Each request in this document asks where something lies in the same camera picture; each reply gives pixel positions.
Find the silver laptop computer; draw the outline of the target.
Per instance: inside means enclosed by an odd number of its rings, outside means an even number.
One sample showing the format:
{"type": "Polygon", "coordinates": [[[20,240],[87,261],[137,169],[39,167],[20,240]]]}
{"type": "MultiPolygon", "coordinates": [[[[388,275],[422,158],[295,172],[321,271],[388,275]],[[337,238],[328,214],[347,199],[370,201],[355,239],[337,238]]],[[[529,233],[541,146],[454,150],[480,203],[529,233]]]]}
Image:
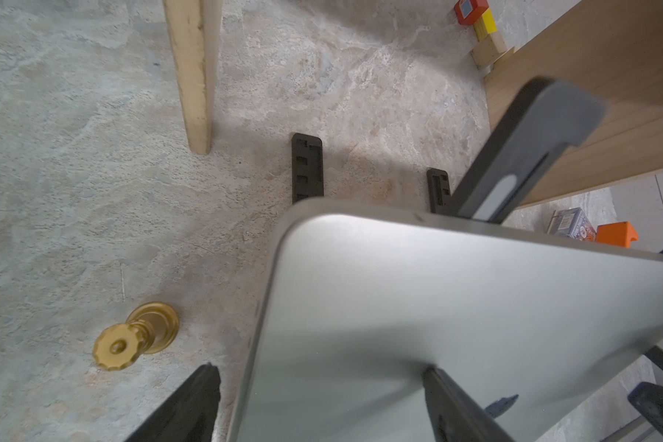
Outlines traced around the silver laptop computer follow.
{"type": "Polygon", "coordinates": [[[534,441],[663,339],[663,254],[331,198],[279,222],[232,441],[429,441],[442,368],[534,441]]]}

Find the wooden toy block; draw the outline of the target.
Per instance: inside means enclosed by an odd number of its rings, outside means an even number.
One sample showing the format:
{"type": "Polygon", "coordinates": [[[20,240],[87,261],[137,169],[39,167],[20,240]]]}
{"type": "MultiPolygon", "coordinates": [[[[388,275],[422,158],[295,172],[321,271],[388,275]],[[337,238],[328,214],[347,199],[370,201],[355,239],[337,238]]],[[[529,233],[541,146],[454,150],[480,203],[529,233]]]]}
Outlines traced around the wooden toy block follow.
{"type": "Polygon", "coordinates": [[[492,66],[497,60],[504,56],[515,53],[515,48],[508,48],[503,35],[497,31],[489,33],[478,42],[471,50],[473,62],[479,70],[492,66]]]}

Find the wooden two-tier shelf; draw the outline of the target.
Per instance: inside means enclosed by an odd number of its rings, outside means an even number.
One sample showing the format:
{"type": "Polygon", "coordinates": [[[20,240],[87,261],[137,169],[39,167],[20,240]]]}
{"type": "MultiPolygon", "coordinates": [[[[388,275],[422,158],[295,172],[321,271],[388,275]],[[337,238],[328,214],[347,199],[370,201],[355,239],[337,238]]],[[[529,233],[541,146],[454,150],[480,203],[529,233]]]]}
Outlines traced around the wooden two-tier shelf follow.
{"type": "Polygon", "coordinates": [[[581,1],[484,73],[445,1],[168,1],[186,145],[219,147],[282,199],[295,132],[327,141],[330,193],[415,206],[425,167],[458,180],[519,88],[571,82],[609,110],[526,206],[663,171],[663,1],[581,1]]]}

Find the orange plastic block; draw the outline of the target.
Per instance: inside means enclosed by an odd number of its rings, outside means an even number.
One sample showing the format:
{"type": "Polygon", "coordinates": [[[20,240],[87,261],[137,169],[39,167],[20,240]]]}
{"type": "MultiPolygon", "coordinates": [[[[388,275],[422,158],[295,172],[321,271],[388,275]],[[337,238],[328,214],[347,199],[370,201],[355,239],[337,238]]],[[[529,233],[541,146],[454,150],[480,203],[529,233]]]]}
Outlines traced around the orange plastic block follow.
{"type": "Polygon", "coordinates": [[[597,229],[595,241],[600,244],[613,245],[630,249],[633,242],[639,240],[639,235],[629,222],[617,222],[600,225],[597,229]]]}

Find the red toy block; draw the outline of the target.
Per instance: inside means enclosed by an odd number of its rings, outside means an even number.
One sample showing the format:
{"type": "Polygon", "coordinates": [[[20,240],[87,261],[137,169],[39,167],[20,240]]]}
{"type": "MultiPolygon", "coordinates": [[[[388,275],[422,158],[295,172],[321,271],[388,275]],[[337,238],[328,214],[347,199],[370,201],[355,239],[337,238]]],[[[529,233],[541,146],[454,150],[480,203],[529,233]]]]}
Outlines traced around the red toy block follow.
{"type": "Polygon", "coordinates": [[[462,26],[472,26],[489,8],[487,0],[458,0],[454,11],[462,26]]]}

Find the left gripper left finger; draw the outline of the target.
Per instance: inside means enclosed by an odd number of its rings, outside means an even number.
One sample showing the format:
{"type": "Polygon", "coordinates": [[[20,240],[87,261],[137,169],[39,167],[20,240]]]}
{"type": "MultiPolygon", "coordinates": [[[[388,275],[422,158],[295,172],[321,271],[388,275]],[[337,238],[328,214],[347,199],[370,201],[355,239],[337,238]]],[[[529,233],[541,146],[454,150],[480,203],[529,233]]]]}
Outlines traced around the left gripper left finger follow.
{"type": "Polygon", "coordinates": [[[219,369],[199,366],[126,442],[209,442],[221,400],[219,369]]]}

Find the black folding laptop stand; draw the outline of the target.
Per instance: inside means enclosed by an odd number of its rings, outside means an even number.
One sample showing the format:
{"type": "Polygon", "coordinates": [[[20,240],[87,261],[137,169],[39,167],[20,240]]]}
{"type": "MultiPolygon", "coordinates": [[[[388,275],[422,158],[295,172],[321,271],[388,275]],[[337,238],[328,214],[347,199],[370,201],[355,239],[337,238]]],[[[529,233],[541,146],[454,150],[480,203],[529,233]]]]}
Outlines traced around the black folding laptop stand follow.
{"type": "MultiPolygon", "coordinates": [[[[607,113],[605,101],[573,84],[550,77],[534,77],[517,93],[490,134],[454,193],[447,173],[428,169],[431,212],[502,224],[523,202],[569,147],[583,145],[607,113]],[[498,191],[499,182],[505,193],[498,191]]],[[[324,197],[322,140],[293,134],[292,204],[324,197]]],[[[644,353],[663,370],[663,350],[651,346],[644,353]]],[[[628,401],[663,436],[663,386],[642,382],[628,401]]]]}

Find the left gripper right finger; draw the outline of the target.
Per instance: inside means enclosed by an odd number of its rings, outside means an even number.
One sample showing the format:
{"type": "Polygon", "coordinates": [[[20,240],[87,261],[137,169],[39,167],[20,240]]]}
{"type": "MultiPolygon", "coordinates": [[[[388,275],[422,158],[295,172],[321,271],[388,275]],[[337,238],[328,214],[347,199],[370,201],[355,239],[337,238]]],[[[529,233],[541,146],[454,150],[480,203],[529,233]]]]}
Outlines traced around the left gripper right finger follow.
{"type": "Polygon", "coordinates": [[[513,441],[444,370],[429,368],[422,379],[436,441],[513,441]]]}

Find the yellow toy block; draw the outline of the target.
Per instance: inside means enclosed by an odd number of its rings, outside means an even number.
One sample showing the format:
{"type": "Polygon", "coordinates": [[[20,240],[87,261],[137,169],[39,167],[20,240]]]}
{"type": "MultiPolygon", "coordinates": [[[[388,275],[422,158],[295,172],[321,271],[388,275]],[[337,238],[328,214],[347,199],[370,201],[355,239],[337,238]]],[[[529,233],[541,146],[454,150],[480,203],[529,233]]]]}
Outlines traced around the yellow toy block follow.
{"type": "Polygon", "coordinates": [[[483,41],[490,34],[497,32],[497,24],[491,9],[486,9],[482,16],[473,23],[473,29],[479,42],[483,41]]]}

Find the small card box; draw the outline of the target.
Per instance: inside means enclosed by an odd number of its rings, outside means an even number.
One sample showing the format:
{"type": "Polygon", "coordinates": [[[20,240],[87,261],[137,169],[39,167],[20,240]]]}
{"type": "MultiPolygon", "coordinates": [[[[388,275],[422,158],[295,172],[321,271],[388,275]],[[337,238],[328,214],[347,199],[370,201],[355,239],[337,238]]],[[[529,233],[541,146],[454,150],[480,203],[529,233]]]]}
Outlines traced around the small card box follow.
{"type": "Polygon", "coordinates": [[[597,230],[589,222],[585,211],[576,207],[554,211],[547,234],[578,241],[596,241],[597,230]]]}

